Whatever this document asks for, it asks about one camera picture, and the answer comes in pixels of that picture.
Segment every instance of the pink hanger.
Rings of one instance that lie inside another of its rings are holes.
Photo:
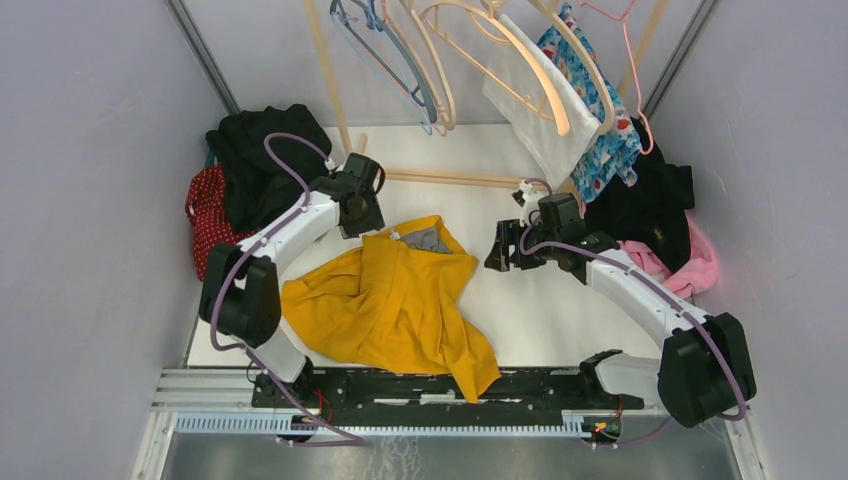
[[[639,152],[642,155],[647,155],[654,149],[654,134],[651,132],[651,125],[648,122],[648,117],[646,117],[645,113],[642,111],[642,88],[639,86],[639,74],[636,73],[636,62],[633,60],[633,50],[630,48],[630,36],[627,34],[627,20],[630,19],[630,11],[633,10],[633,5],[636,3],[636,0],[630,0],[630,3],[627,4],[627,8],[624,9],[624,13],[620,16],[613,15],[612,13],[593,5],[586,0],[577,1],[581,7],[589,7],[596,12],[606,15],[616,22],[621,22],[621,29],[624,31],[624,44],[627,46],[627,56],[630,58],[630,69],[633,73],[633,83],[636,84],[636,99],[639,102],[637,111],[639,112],[639,117],[642,118],[642,123],[645,124],[645,132],[648,134],[648,148],[643,150],[640,147]]]

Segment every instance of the hanging clothes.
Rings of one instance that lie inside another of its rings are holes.
[[[185,212],[194,229],[192,256],[197,278],[206,275],[209,250],[219,243],[235,245],[253,232],[235,233],[224,211],[224,188],[227,184],[220,165],[206,167],[191,179]]]
[[[483,94],[509,120],[518,139],[544,172],[545,180],[553,186],[562,185],[586,150],[593,145],[601,122],[592,115],[559,68],[506,14],[501,14],[498,20],[536,56],[539,65],[557,89],[571,129],[567,135],[559,135],[553,122],[529,110],[488,75],[483,80]],[[487,68],[513,90],[529,95],[534,100],[545,97],[539,79],[528,68],[527,61],[518,50],[495,46]]]
[[[647,143],[642,125],[636,121],[633,125]],[[586,205],[586,226],[616,240],[646,244],[671,272],[676,272],[691,255],[685,211],[695,208],[692,168],[665,163],[657,144],[649,154],[637,157],[633,168],[639,182],[628,187],[620,178],[613,178],[598,198]]]
[[[337,362],[450,373],[476,403],[500,376],[488,340],[457,307],[476,267],[441,217],[412,220],[286,282],[283,316],[307,347]]]
[[[595,52],[577,26],[574,15],[571,13],[571,5],[565,3],[559,12],[559,17],[580,39],[580,43],[594,59]],[[551,27],[542,35],[537,45],[562,71],[592,115],[603,122],[606,112],[601,104],[598,89],[589,76],[589,70],[583,65],[568,41],[555,27]],[[598,136],[594,145],[577,162],[571,172],[577,192],[586,203],[594,201],[616,175],[628,186],[634,185],[638,178],[632,167],[639,155],[639,135],[633,128],[621,98],[606,77],[604,77],[604,83],[615,107],[616,121],[607,133]]]
[[[230,115],[221,120],[218,130],[206,133],[206,142],[224,169],[224,208],[236,233],[261,230],[285,213],[303,193],[265,151],[265,137],[274,132],[303,137],[328,155],[332,149],[324,129],[300,104],[286,110],[268,107],[262,112]],[[321,156],[300,142],[275,138],[271,148],[307,184],[329,173]]]
[[[689,239],[692,251],[687,261],[679,270],[672,273],[663,265],[651,249],[642,242],[627,240],[621,242],[621,248],[630,258],[649,275],[660,275],[663,286],[680,298],[689,298],[696,293],[713,288],[718,281],[718,257],[707,236],[686,215],[689,221]]]

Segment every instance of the gray floor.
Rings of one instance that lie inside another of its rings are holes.
[[[629,418],[626,438],[656,419]],[[654,441],[615,451],[571,439],[372,438],[365,448],[291,449],[259,435],[177,434],[163,478],[224,479],[587,479],[741,478],[721,423],[674,426]]]

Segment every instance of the white cloth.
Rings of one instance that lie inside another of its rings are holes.
[[[488,75],[483,81],[483,94],[509,120],[521,143],[541,167],[545,179],[556,188],[568,178],[580,157],[594,145],[601,122],[589,112],[580,95],[547,55],[508,16],[501,14],[499,20],[533,53],[550,77],[565,106],[571,130],[560,136],[554,122],[530,111]],[[534,103],[544,98],[542,84],[514,47],[495,44],[486,68],[519,95],[530,95]],[[546,107],[546,111],[550,112],[550,106]]]

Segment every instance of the gray wall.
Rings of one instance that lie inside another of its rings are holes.
[[[223,108],[164,2],[47,3],[0,6],[0,477],[120,479],[189,328]]]
[[[716,243],[713,310],[744,322],[772,478],[844,478],[848,7],[725,0],[660,107]]]

